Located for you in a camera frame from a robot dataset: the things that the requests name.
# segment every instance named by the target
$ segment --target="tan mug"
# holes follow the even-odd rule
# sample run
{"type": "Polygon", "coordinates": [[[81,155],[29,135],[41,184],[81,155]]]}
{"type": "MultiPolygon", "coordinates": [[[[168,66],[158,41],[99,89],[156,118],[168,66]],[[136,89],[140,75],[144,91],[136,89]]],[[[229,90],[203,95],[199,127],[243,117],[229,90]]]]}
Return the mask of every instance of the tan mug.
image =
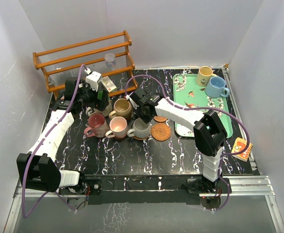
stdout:
{"type": "Polygon", "coordinates": [[[143,139],[150,135],[150,131],[150,124],[146,124],[141,118],[138,118],[134,121],[132,129],[128,130],[127,136],[143,139]]]}
{"type": "Polygon", "coordinates": [[[109,123],[109,126],[111,130],[105,134],[107,138],[124,138],[127,136],[128,124],[127,120],[122,116],[113,118],[109,123]]]}
{"type": "Polygon", "coordinates": [[[126,99],[118,99],[114,104],[114,110],[108,115],[110,119],[115,117],[128,118],[132,114],[132,105],[126,99]]]}
{"type": "Polygon", "coordinates": [[[196,78],[196,84],[198,86],[206,86],[213,76],[217,75],[213,74],[213,70],[210,67],[200,67],[196,78]]]}

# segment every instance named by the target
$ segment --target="mint green tray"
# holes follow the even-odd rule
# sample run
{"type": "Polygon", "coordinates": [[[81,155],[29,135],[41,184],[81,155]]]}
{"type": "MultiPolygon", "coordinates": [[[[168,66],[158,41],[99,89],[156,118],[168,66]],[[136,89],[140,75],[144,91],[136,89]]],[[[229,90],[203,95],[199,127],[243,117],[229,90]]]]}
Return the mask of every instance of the mint green tray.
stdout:
{"type": "MultiPolygon", "coordinates": [[[[173,76],[174,101],[187,107],[215,107],[228,112],[227,100],[224,97],[210,98],[206,95],[204,87],[196,84],[196,74],[176,74],[173,76]]],[[[218,112],[228,137],[233,135],[230,117],[218,112]]],[[[194,137],[188,128],[175,123],[175,130],[179,136],[194,137]]]]}

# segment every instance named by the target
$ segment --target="white backdrop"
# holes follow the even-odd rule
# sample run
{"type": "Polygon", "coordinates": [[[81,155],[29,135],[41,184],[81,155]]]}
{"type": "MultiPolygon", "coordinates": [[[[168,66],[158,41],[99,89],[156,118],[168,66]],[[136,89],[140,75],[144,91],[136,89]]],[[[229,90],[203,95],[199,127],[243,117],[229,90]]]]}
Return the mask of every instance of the white backdrop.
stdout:
{"type": "Polygon", "coordinates": [[[16,159],[38,139],[50,94],[32,52],[43,50],[17,0],[0,0],[0,233],[18,181],[16,159]]]}
{"type": "Polygon", "coordinates": [[[284,1],[264,1],[229,67],[257,165],[284,221],[284,1]]]}
{"type": "Polygon", "coordinates": [[[19,0],[45,49],[127,30],[136,67],[230,63],[262,0],[19,0]]]}

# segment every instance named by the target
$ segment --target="blue mug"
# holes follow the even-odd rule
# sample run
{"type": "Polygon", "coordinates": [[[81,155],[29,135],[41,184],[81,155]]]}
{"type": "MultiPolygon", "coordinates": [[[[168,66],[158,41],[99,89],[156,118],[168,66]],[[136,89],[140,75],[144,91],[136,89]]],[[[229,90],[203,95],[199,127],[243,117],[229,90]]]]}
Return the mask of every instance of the blue mug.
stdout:
{"type": "Polygon", "coordinates": [[[208,82],[205,93],[211,98],[228,97],[230,90],[225,87],[226,82],[219,76],[214,76],[208,82]]]}

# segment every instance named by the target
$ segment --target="mug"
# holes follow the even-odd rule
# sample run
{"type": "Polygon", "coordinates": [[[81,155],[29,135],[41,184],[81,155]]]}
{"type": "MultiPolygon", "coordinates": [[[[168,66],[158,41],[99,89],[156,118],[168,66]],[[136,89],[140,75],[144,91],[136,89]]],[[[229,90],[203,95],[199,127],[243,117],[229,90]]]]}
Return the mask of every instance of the mug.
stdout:
{"type": "Polygon", "coordinates": [[[114,104],[114,110],[108,115],[110,119],[115,117],[128,118],[132,114],[132,105],[126,99],[118,99],[114,104]]]}
{"type": "Polygon", "coordinates": [[[138,118],[134,121],[132,129],[128,130],[127,136],[137,137],[137,138],[146,138],[150,135],[151,126],[146,124],[141,118],[138,118]]]}
{"type": "Polygon", "coordinates": [[[101,113],[92,114],[88,119],[88,124],[89,127],[84,130],[84,135],[87,137],[104,137],[106,132],[109,131],[106,119],[101,113]]]}
{"type": "Polygon", "coordinates": [[[205,88],[205,93],[212,98],[228,97],[230,90],[225,87],[226,82],[219,76],[212,77],[205,88]]]}
{"type": "Polygon", "coordinates": [[[127,136],[128,124],[127,120],[122,116],[117,116],[113,118],[109,123],[109,126],[111,130],[105,134],[107,138],[124,138],[127,136]]]}
{"type": "Polygon", "coordinates": [[[216,74],[213,74],[213,70],[210,67],[200,67],[196,84],[198,86],[206,86],[213,76],[216,76],[216,74]]]}

